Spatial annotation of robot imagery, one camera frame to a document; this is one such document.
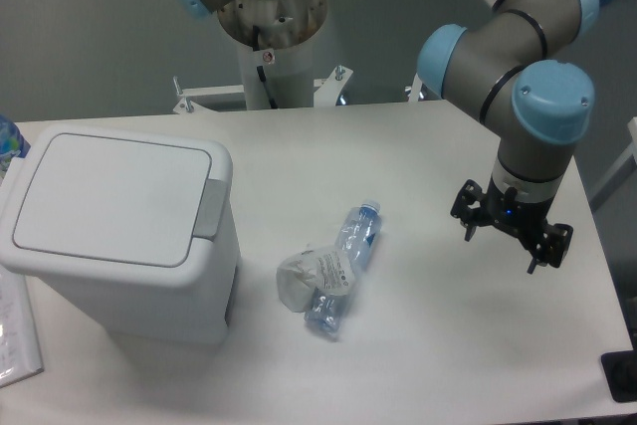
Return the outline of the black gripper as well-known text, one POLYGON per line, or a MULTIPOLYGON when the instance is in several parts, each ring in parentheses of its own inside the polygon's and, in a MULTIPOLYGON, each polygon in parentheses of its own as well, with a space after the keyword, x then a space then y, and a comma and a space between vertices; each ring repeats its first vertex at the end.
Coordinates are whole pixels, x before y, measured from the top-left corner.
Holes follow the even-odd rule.
POLYGON ((518 239, 524 248, 531 249, 527 273, 537 267, 558 269, 566 257, 573 236, 573 228, 564 223, 549 224, 546 215, 553 202, 525 203, 503 193, 491 179, 487 193, 474 180, 468 179, 458 192, 451 208, 451 216, 465 228, 464 239, 469 242, 479 227, 486 225, 518 239))

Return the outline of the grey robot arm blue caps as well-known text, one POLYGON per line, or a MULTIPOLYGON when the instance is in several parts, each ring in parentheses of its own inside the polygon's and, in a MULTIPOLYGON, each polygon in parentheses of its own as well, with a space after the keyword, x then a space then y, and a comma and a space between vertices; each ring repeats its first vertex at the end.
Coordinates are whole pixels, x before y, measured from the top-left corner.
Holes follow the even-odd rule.
POLYGON ((559 267, 571 226, 547 214, 584 137, 596 94, 581 68, 555 54, 595 23, 600 0, 485 0, 493 19, 478 30, 449 24, 424 43, 417 75, 499 138, 487 187, 468 180, 451 214, 473 235, 491 226, 559 267))

